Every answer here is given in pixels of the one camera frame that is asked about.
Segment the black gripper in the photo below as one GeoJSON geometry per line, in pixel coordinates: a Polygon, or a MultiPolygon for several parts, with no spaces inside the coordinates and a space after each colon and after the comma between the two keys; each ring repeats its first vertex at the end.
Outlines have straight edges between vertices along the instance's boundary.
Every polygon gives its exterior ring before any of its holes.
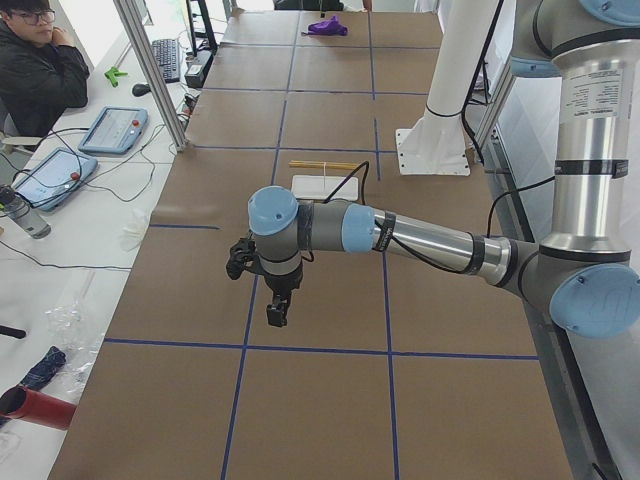
{"type": "Polygon", "coordinates": [[[273,292],[272,301],[266,308],[268,324],[286,326],[292,292],[300,287],[303,280],[303,266],[299,264],[293,271],[282,275],[271,273],[265,267],[262,270],[265,283],[273,292]]]}

